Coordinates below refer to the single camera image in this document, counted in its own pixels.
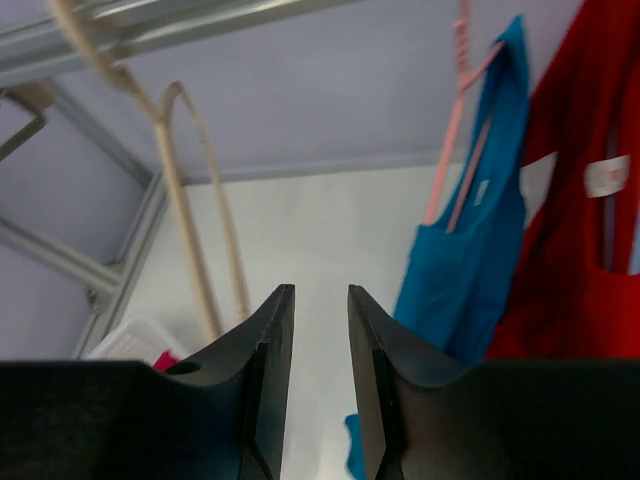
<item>hanging clothes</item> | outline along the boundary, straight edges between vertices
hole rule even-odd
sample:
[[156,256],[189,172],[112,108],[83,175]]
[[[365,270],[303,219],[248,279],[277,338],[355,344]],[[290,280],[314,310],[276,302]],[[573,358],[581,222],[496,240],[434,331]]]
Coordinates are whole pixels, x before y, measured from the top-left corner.
[[[460,182],[443,215],[418,227],[394,318],[436,348],[465,363],[484,357],[504,310],[524,230],[519,190],[521,143],[528,98],[528,65],[521,17],[496,40],[505,46],[490,64]],[[456,229],[447,233],[472,152],[491,124]],[[347,417],[352,447],[347,468],[364,480],[357,415]]]
[[[640,2],[586,0],[537,88],[524,163],[557,152],[527,231],[493,357],[637,357],[640,277],[628,276],[638,212]],[[603,198],[585,175],[607,158],[612,125],[629,174],[615,193],[611,270],[603,268]]]

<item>clothing tag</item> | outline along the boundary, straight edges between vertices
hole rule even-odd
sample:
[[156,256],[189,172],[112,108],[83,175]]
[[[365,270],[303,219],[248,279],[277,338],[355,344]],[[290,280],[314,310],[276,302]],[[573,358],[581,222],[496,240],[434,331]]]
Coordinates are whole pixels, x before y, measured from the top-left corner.
[[483,180],[478,185],[478,192],[476,193],[476,200],[473,202],[473,206],[477,207],[482,202],[484,194],[487,193],[487,187],[489,186],[489,180]]
[[629,175],[629,155],[609,158],[587,165],[584,184],[592,198],[606,197],[624,188]]

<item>hanger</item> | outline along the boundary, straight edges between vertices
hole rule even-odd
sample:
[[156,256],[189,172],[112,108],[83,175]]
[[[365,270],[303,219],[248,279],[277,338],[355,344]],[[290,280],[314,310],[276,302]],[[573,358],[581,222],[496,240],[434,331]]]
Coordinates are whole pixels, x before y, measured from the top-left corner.
[[[458,130],[460,129],[460,122],[462,121],[462,112],[464,110],[464,95],[466,91],[473,85],[484,71],[489,67],[493,59],[498,55],[504,42],[496,43],[487,58],[480,64],[474,71],[469,71],[469,0],[459,1],[460,16],[454,22],[453,28],[455,32],[456,40],[456,65],[458,68],[458,82],[456,89],[456,98],[453,102],[451,109],[451,117],[449,118],[449,126],[447,133],[444,137],[444,144],[442,145],[442,151],[440,153],[440,160],[438,161],[438,168],[433,180],[433,187],[431,188],[431,196],[429,197],[429,203],[427,205],[427,211],[424,217],[423,224],[431,225],[435,222],[436,213],[438,210],[438,204],[440,202],[440,195],[442,194],[442,187],[445,177],[447,175],[447,168],[449,167],[449,160],[451,160],[451,154],[453,153],[453,147],[458,136]],[[473,175],[478,166],[480,160],[480,154],[484,148],[484,143],[489,133],[489,126],[491,119],[488,118],[480,132],[476,146],[471,156],[471,162],[469,168],[465,174],[465,178],[462,182],[460,193],[456,200],[449,224],[447,226],[447,233],[451,233],[456,226],[462,205],[471,186]]]

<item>red object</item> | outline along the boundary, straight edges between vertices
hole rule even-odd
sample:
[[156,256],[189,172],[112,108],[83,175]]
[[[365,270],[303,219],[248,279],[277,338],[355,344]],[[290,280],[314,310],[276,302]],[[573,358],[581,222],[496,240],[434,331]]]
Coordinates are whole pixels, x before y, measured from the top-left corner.
[[[640,356],[640,276],[627,276],[638,208],[640,2],[585,0],[531,103],[524,163],[558,152],[545,204],[525,236],[491,357]],[[603,199],[587,165],[612,126],[631,155],[616,194],[613,271],[601,268]]]
[[172,365],[175,365],[179,361],[180,360],[173,357],[171,355],[171,352],[167,350],[166,352],[162,352],[162,355],[160,355],[158,360],[156,360],[156,363],[153,364],[153,368],[155,368],[156,370],[160,370],[161,372],[164,372],[167,368],[171,367]]

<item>clothing rack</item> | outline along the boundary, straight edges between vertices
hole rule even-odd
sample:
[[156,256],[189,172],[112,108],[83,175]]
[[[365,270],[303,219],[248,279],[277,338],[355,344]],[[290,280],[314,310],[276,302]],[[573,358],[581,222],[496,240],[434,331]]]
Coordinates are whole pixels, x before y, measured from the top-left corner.
[[[132,57],[248,27],[333,7],[354,0],[151,0],[122,4],[94,1],[95,16],[105,25],[96,45],[117,58]],[[138,213],[114,265],[97,260],[59,240],[0,216],[0,242],[86,285],[92,315],[74,358],[90,352],[115,327],[163,217],[167,200],[160,175],[143,165],[101,122],[51,77],[86,68],[52,16],[8,25],[0,30],[0,86],[33,80],[55,96],[56,108],[82,135],[146,189]]]

